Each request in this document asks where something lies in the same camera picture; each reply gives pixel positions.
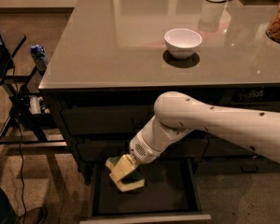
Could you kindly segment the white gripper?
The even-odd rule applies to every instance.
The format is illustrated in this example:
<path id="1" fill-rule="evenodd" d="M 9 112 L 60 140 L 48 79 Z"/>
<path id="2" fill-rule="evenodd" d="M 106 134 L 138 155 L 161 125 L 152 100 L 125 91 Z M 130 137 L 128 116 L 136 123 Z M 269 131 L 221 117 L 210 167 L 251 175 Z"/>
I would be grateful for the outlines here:
<path id="1" fill-rule="evenodd" d="M 125 176 L 131 174 L 138 164 L 147 164 L 156 160 L 162 150 L 161 140 L 152 133 L 138 132 L 129 144 L 131 155 L 109 158 L 113 165 L 110 177 L 115 182 L 120 182 Z"/>

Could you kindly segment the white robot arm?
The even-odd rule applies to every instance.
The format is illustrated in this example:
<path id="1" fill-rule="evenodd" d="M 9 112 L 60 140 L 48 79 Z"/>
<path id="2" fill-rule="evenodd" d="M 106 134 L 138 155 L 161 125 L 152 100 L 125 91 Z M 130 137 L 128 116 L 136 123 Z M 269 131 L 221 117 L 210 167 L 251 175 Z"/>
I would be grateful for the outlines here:
<path id="1" fill-rule="evenodd" d="M 168 91 L 154 104 L 154 116 L 129 144 L 129 152 L 108 163 L 118 184 L 141 164 L 151 163 L 192 131 L 210 133 L 280 163 L 280 113 L 208 105 L 181 92 Z"/>

